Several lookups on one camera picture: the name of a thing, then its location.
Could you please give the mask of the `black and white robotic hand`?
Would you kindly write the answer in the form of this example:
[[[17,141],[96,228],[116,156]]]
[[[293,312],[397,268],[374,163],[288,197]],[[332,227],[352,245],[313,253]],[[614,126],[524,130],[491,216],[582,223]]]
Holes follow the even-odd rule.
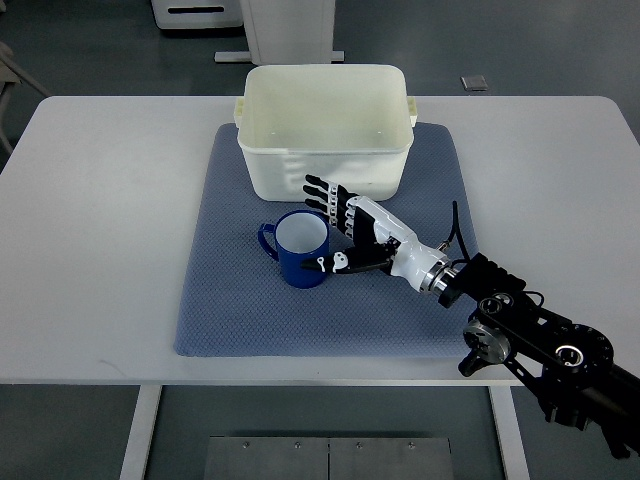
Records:
[[[445,253],[422,244],[406,224],[364,195],[313,175],[305,176],[305,204],[351,239],[343,251],[304,260],[301,267],[331,274],[382,270],[418,292],[442,294],[455,276]]]

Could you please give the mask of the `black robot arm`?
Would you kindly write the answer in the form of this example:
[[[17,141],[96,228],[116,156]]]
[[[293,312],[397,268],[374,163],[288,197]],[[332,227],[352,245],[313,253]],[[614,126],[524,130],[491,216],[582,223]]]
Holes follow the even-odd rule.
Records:
[[[430,285],[444,307],[462,295],[476,303],[460,373],[503,365],[534,394],[547,422],[579,430],[596,423],[616,459],[638,451],[639,379],[615,364],[609,339],[545,309],[525,281],[485,256],[461,265],[442,259]]]

